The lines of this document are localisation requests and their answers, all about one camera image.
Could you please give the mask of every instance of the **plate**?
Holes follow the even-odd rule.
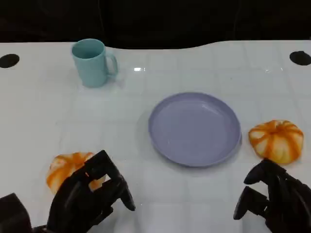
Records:
[[[161,101],[148,122],[153,146],[185,166],[210,166],[239,149],[241,126],[223,101],[203,93],[180,93]]]

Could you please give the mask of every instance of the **mug handle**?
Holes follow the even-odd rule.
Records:
[[[113,69],[114,69],[114,72],[113,72],[113,73],[110,72],[110,71],[107,69],[107,70],[108,70],[107,74],[108,74],[108,75],[112,75],[112,76],[116,76],[117,73],[118,73],[118,63],[117,63],[116,57],[115,57],[113,54],[111,54],[111,53],[108,53],[108,54],[106,54],[105,56],[106,56],[106,57],[109,57],[109,58],[111,59],[111,61],[112,61],[112,66],[113,66]]]

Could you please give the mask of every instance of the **light blue mug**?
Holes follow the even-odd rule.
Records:
[[[103,86],[109,76],[114,76],[118,73],[118,65],[115,56],[106,54],[105,45],[99,40],[80,40],[72,46],[71,54],[83,86]],[[108,71],[106,57],[112,60],[114,73]]]

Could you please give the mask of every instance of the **black circular hole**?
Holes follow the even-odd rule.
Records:
[[[0,67],[9,68],[13,67],[19,62],[19,56],[16,54],[7,54],[3,57],[0,57]]]
[[[307,66],[311,64],[311,57],[304,51],[292,52],[290,55],[290,60],[297,65]]]

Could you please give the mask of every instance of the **plate rim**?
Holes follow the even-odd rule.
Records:
[[[239,130],[239,136],[237,137],[237,141],[235,143],[235,146],[228,152],[228,154],[223,157],[222,159],[219,159],[213,163],[209,163],[209,164],[202,164],[202,165],[189,165],[189,164],[185,164],[185,163],[181,163],[181,162],[177,162],[175,160],[173,160],[172,158],[170,158],[169,156],[166,155],[166,153],[164,153],[163,151],[161,151],[160,147],[157,145],[157,143],[155,143],[155,140],[154,140],[154,137],[153,137],[153,134],[151,133],[151,127],[152,127],[152,119],[155,118],[155,114],[157,112],[157,109],[162,105],[164,104],[165,102],[169,101],[170,99],[173,99],[177,96],[183,96],[183,95],[199,95],[199,96],[205,96],[205,97],[208,97],[208,98],[211,98],[211,99],[214,99],[214,100],[217,100],[219,102],[221,102],[222,104],[224,104],[232,113],[233,113],[233,116],[237,122],[237,125],[238,125],[238,130]],[[224,162],[225,160],[229,159],[230,157],[234,156],[238,151],[239,151],[239,148],[242,144],[242,129],[241,129],[241,123],[236,115],[236,113],[233,111],[233,109],[227,104],[225,103],[224,101],[222,101],[221,99],[215,97],[215,96],[212,96],[210,94],[207,94],[207,93],[202,93],[202,92],[181,92],[181,93],[176,93],[176,94],[173,94],[173,95],[170,95],[166,98],[164,98],[163,100],[161,100],[159,103],[156,104],[156,106],[152,109],[152,112],[149,116],[149,119],[148,119],[148,133],[149,133],[149,137],[151,139],[151,143],[153,145],[153,147],[156,149],[156,151],[158,151],[163,157],[165,157],[166,159],[169,159],[170,161],[176,163],[176,164],[179,164],[179,165],[182,165],[182,166],[187,166],[187,167],[209,167],[209,166],[213,166],[213,165],[217,165],[219,163],[222,163]]]

